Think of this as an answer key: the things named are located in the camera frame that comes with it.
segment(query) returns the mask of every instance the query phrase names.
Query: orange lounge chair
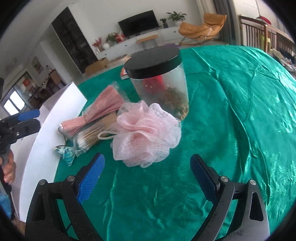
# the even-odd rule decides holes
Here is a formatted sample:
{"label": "orange lounge chair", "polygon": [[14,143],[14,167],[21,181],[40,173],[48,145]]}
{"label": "orange lounge chair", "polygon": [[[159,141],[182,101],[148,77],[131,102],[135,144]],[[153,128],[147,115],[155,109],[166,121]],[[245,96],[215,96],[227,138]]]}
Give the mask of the orange lounge chair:
{"label": "orange lounge chair", "polygon": [[185,39],[193,39],[198,42],[198,40],[210,40],[215,37],[219,31],[223,28],[226,21],[227,15],[205,13],[204,23],[200,26],[195,26],[189,23],[183,22],[179,28],[179,34],[184,36],[180,44]]}

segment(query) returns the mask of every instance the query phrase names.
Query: silver rivet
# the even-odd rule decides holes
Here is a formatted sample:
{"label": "silver rivet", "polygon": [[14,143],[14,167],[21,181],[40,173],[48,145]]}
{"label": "silver rivet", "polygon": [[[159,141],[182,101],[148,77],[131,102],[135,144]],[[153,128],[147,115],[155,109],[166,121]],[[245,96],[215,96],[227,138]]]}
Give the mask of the silver rivet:
{"label": "silver rivet", "polygon": [[253,179],[251,179],[250,180],[250,184],[253,185],[253,186],[255,186],[256,185],[256,182]]}
{"label": "silver rivet", "polygon": [[39,185],[44,185],[45,183],[46,183],[46,180],[45,180],[45,179],[42,179],[42,180],[39,181],[38,184],[39,184]]}
{"label": "silver rivet", "polygon": [[67,177],[68,182],[72,182],[75,179],[73,175]]}
{"label": "silver rivet", "polygon": [[227,176],[221,176],[220,179],[222,182],[228,182],[229,180]]}

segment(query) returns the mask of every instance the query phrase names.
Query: mesh bath sponge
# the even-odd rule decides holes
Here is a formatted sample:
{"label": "mesh bath sponge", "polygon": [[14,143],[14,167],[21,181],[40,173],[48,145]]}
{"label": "mesh bath sponge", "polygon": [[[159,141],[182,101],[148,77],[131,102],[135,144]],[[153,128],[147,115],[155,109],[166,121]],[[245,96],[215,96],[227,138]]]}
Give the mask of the mesh bath sponge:
{"label": "mesh bath sponge", "polygon": [[128,167],[148,167],[164,160],[181,138],[181,122],[154,103],[144,101],[124,103],[113,125],[112,148],[115,160],[122,160]]}

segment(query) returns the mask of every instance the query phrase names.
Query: black bookcase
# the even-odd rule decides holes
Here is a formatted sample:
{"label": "black bookcase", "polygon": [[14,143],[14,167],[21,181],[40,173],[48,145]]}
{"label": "black bookcase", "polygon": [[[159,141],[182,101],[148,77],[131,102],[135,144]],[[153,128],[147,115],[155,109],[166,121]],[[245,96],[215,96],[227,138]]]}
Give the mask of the black bookcase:
{"label": "black bookcase", "polygon": [[98,60],[68,7],[57,16],[52,26],[82,74],[87,66]]}

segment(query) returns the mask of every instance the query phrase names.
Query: brown dried contents in jar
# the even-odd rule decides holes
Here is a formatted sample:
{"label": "brown dried contents in jar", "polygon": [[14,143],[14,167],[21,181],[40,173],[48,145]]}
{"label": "brown dried contents in jar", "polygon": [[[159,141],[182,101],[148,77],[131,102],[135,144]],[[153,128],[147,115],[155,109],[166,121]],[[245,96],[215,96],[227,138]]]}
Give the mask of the brown dried contents in jar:
{"label": "brown dried contents in jar", "polygon": [[158,103],[163,110],[180,120],[183,120],[189,111],[186,94],[178,91],[177,88],[167,88],[159,97]]}

